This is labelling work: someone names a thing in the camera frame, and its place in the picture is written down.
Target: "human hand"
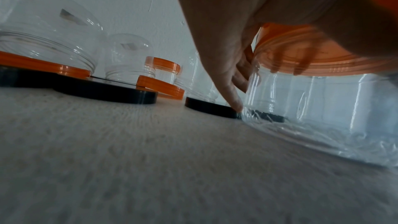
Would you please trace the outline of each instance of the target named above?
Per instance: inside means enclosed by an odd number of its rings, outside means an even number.
[[[363,56],[398,54],[395,17],[370,0],[179,0],[192,37],[225,100],[237,111],[251,75],[250,48],[262,24],[312,24]]]

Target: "countertop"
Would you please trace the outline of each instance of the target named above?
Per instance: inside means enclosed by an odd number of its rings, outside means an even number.
[[[158,98],[0,88],[0,223],[398,223],[398,172]]]

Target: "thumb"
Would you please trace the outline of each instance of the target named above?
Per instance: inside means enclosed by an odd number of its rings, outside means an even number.
[[[313,25],[361,56],[398,56],[397,18],[371,0],[337,0]]]

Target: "table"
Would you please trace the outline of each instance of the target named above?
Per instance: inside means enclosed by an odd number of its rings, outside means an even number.
[[[0,223],[398,223],[398,172],[181,101],[0,89]]]

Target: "lid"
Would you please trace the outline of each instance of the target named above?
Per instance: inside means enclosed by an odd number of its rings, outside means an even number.
[[[398,18],[398,0],[374,1]],[[398,59],[354,55],[310,25],[265,24],[259,31],[255,54],[272,73],[342,76],[398,69]]]
[[[177,63],[156,57],[153,58],[153,67],[154,69],[160,69],[175,74],[178,74],[181,70],[181,66]]]
[[[137,86],[144,87],[144,88],[149,88],[155,91],[158,91],[160,93],[163,93],[164,95],[168,95],[171,97],[163,96],[162,97],[167,97],[167,98],[173,98],[177,100],[182,100],[184,97],[184,90],[167,82],[164,82],[162,80],[157,80],[155,78],[147,77],[140,75],[138,77],[137,81]]]
[[[219,117],[226,117],[226,118],[232,118],[232,119],[241,119],[241,114],[237,113],[233,108],[216,104],[216,103],[211,103],[211,102],[205,102],[202,100],[194,99],[191,97],[187,97],[185,99],[185,106],[187,108],[206,113],[206,114],[211,114]]]
[[[52,88],[57,74],[0,66],[0,87]]]
[[[90,71],[0,51],[0,65],[86,78]]]
[[[154,104],[158,96],[153,90],[96,77],[78,79],[59,75],[53,89],[67,95],[129,104]]]

